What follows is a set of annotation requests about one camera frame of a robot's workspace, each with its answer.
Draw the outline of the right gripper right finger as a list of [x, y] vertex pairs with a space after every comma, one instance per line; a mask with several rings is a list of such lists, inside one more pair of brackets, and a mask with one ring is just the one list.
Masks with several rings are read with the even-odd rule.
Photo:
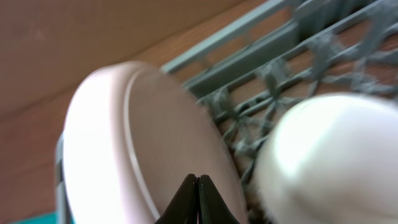
[[198, 196], [200, 224], [239, 224], [209, 175], [198, 178]]

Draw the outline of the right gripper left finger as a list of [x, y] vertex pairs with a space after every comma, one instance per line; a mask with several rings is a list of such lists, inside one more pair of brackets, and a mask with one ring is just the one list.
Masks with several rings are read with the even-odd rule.
[[155, 224], [197, 224], [198, 178], [188, 174]]

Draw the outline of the large white plate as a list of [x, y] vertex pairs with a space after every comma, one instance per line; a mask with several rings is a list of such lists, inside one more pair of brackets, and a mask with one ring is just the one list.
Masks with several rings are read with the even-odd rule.
[[238, 222], [248, 222], [210, 116], [148, 63], [104, 67], [81, 83], [65, 119], [63, 173], [76, 223], [154, 223], [188, 174], [209, 175]]

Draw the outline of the small white cup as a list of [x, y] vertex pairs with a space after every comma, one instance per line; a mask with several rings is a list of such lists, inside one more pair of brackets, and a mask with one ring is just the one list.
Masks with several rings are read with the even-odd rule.
[[335, 93], [284, 114], [254, 173], [273, 223], [396, 223], [397, 104]]

